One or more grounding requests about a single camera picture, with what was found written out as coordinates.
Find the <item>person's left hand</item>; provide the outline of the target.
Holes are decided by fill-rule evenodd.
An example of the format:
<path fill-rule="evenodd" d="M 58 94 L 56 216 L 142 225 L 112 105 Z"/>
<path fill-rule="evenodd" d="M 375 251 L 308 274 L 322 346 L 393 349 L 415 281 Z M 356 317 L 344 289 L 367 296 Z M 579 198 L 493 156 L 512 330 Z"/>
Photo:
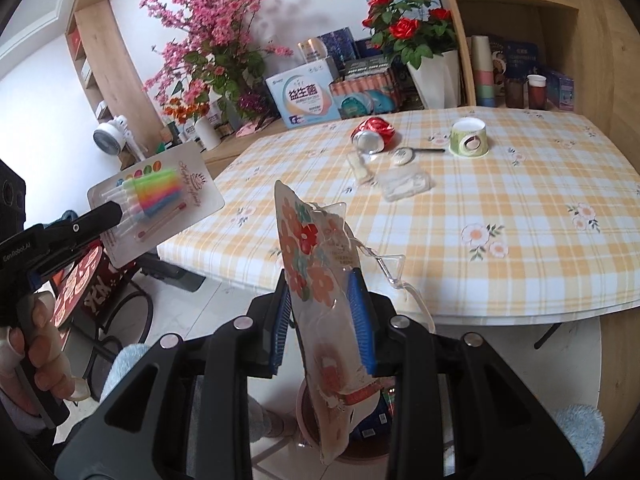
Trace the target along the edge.
<path fill-rule="evenodd" d="M 21 410 L 36 414 L 36 408 L 17 377 L 17 365 L 24 356 L 36 369 L 35 384 L 44 392 L 61 400 L 70 400 L 76 382 L 70 371 L 70 361 L 62 351 L 62 339 L 54 326 L 55 300 L 50 292 L 38 292 L 34 296 L 32 322 L 35 336 L 25 349 L 25 338 L 19 328 L 1 329 L 1 390 Z"/>

